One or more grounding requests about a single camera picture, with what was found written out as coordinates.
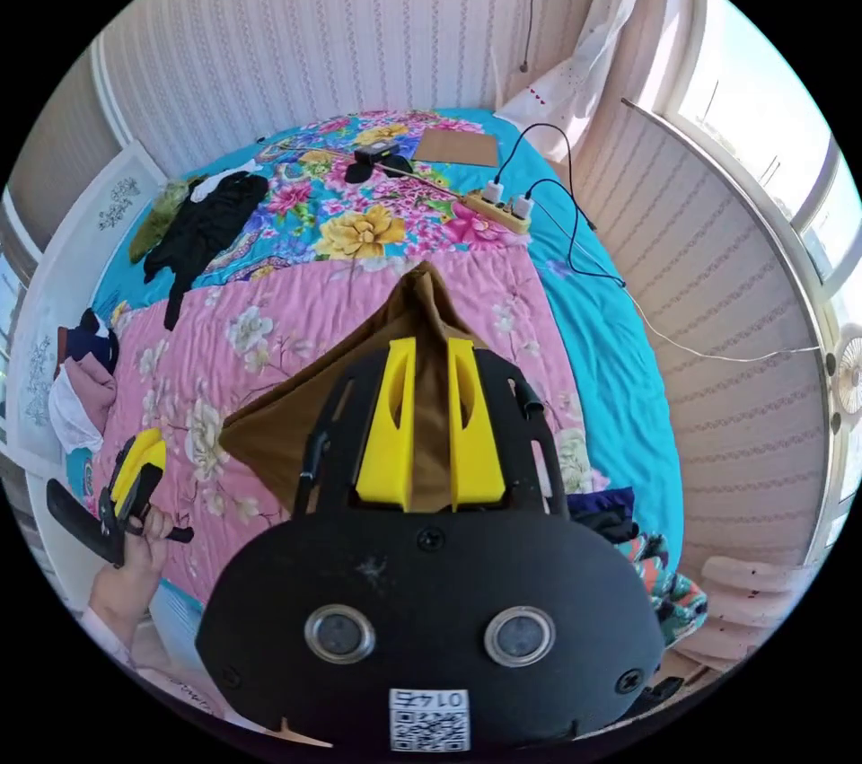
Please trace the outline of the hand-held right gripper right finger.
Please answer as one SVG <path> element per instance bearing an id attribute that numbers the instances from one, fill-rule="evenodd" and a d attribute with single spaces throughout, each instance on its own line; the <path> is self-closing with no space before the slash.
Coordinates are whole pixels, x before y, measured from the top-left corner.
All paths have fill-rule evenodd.
<path id="1" fill-rule="evenodd" d="M 496 505 L 503 472 L 473 342 L 447 340 L 452 509 Z"/>

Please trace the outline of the person's left hand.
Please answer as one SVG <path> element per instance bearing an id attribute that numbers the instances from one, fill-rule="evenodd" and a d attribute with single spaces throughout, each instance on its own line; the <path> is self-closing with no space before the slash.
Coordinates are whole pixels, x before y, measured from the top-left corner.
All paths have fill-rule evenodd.
<path id="1" fill-rule="evenodd" d="M 160 579 L 173 525 L 172 517 L 156 505 L 150 505 L 145 516 L 129 518 L 122 567 L 126 577 L 137 584 Z"/>

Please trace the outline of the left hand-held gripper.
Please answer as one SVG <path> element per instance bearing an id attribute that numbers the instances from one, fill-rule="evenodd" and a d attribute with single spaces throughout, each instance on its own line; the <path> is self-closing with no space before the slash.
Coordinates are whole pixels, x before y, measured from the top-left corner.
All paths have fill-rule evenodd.
<path id="1" fill-rule="evenodd" d="M 101 556 L 114 568 L 125 563 L 126 536 L 142 536 L 151 498 L 166 464 L 162 431 L 138 432 L 133 448 L 124 452 L 109 485 L 100 494 L 99 535 Z"/>

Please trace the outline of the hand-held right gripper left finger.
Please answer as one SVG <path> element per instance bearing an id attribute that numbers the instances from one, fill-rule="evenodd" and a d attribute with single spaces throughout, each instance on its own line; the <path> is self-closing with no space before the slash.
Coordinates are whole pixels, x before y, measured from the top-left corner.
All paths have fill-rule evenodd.
<path id="1" fill-rule="evenodd" d="M 408 510 L 414 457 L 415 339 L 390 341 L 356 493 L 365 504 Z"/>

